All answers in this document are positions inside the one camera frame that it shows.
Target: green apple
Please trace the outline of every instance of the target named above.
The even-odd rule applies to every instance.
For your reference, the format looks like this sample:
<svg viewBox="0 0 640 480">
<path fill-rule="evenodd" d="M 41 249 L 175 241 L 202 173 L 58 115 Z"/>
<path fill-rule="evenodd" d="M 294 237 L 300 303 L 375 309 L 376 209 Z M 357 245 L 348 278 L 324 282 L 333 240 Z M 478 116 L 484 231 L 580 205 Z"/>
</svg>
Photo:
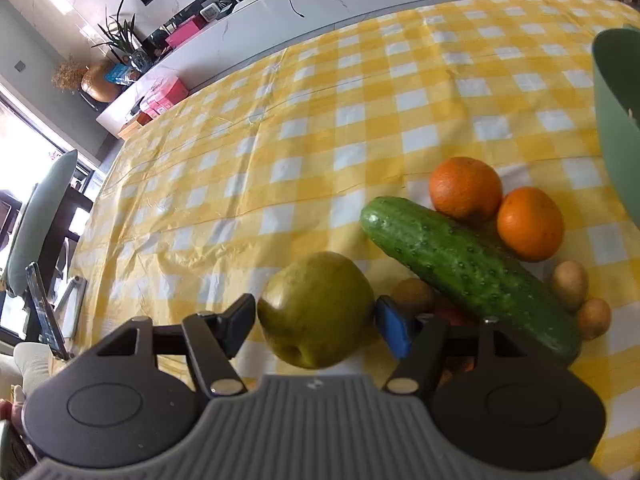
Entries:
<svg viewBox="0 0 640 480">
<path fill-rule="evenodd" d="M 326 368 L 358 347 L 373 303 L 369 282 L 350 259 L 315 253 L 271 277 L 258 301 L 258 319 L 280 359 Z"/>
</svg>

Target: screw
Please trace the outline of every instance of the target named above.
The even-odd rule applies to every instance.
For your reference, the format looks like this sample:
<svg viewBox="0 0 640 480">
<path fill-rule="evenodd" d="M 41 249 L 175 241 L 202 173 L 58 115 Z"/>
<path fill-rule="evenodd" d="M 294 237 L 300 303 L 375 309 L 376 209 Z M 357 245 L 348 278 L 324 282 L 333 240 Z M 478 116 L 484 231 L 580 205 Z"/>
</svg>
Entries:
<svg viewBox="0 0 640 480">
<path fill-rule="evenodd" d="M 386 384 L 386 389 L 396 395 L 409 395 L 418 391 L 420 384 L 408 377 L 396 377 Z"/>
</svg>

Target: blue object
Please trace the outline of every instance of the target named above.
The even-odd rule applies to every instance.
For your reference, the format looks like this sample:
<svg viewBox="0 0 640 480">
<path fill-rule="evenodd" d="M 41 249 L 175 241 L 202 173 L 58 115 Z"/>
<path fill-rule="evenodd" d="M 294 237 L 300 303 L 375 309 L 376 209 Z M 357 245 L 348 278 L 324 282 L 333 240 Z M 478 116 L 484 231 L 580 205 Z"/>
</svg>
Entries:
<svg viewBox="0 0 640 480">
<path fill-rule="evenodd" d="M 396 312 L 390 298 L 381 296 L 376 302 L 376 327 L 396 359 L 404 359 L 414 341 L 415 320 L 407 320 Z"/>
<path fill-rule="evenodd" d="M 104 79 L 109 83 L 116 83 L 116 85 L 129 86 L 133 82 L 127 78 L 129 70 L 127 65 L 116 63 L 116 66 L 104 75 Z"/>
</svg>

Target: chair backrest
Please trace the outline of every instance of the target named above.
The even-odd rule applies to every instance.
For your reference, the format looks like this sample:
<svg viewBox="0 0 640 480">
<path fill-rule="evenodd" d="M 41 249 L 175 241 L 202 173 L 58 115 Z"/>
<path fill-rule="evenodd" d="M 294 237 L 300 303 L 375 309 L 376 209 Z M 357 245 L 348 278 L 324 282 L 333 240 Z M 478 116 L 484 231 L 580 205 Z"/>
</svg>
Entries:
<svg viewBox="0 0 640 480">
<path fill-rule="evenodd" d="M 3 276 L 11 296 L 21 296 L 27 289 L 25 269 L 40 257 L 42 245 L 77 163 L 76 150 L 60 156 L 23 209 Z"/>
</svg>

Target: potted plant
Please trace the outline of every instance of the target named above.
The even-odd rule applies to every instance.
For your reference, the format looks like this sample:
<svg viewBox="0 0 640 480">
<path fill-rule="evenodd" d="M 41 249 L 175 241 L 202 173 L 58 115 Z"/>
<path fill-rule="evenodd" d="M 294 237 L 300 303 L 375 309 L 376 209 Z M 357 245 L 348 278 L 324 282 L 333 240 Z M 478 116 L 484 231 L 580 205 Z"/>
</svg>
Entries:
<svg viewBox="0 0 640 480">
<path fill-rule="evenodd" d="M 138 44 L 138 38 L 135 37 L 134 26 L 136 24 L 136 15 L 134 14 L 131 21 L 122 20 L 120 23 L 120 11 L 122 10 L 122 4 L 124 0 L 120 1 L 118 6 L 118 12 L 116 13 L 115 20 L 112 18 L 111 23 L 107 16 L 107 9 L 104 8 L 104 27 L 98 24 L 100 30 L 109 41 L 95 44 L 93 46 L 107 45 L 113 55 L 122 63 L 122 58 L 118 55 L 117 50 L 129 57 L 130 65 L 141 73 L 145 73 L 153 65 L 153 61 L 149 55 L 142 49 L 134 44 L 136 41 Z"/>
</svg>

